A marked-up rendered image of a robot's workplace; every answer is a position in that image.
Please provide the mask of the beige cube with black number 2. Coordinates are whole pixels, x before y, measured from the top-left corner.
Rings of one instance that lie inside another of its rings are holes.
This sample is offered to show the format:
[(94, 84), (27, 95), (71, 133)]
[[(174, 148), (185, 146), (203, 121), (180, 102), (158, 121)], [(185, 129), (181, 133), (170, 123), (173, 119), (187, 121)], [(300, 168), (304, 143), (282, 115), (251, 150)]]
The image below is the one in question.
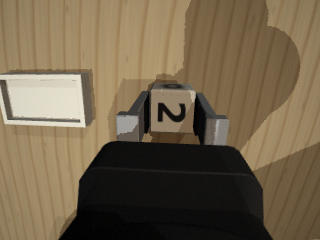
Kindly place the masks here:
[(150, 132), (193, 132), (196, 92), (191, 84), (154, 83), (149, 97)]

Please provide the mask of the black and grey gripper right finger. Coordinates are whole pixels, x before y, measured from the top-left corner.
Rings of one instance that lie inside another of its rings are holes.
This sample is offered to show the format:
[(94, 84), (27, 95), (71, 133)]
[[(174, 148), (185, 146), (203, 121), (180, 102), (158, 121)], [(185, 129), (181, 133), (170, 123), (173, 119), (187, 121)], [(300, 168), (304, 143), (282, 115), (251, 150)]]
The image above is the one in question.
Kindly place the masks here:
[(193, 130), (201, 145), (226, 145), (229, 119), (225, 115), (216, 115), (203, 95), (196, 93)]

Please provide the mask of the white shallow tray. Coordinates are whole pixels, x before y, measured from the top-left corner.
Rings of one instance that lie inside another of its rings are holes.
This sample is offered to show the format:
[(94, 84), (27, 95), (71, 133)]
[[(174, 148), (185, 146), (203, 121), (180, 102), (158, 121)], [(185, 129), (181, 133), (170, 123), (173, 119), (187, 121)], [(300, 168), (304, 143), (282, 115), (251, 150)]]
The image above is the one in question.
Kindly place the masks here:
[(89, 72), (2, 73), (0, 106), (4, 124), (87, 127)]

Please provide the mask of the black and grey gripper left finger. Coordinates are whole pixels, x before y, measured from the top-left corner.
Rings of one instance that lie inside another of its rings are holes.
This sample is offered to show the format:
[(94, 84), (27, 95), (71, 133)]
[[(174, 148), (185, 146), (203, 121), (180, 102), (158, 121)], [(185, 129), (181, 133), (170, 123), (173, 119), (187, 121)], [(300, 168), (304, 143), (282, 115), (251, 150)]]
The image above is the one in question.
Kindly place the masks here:
[(142, 91), (129, 111), (116, 115), (117, 141), (142, 142), (150, 126), (149, 91)]

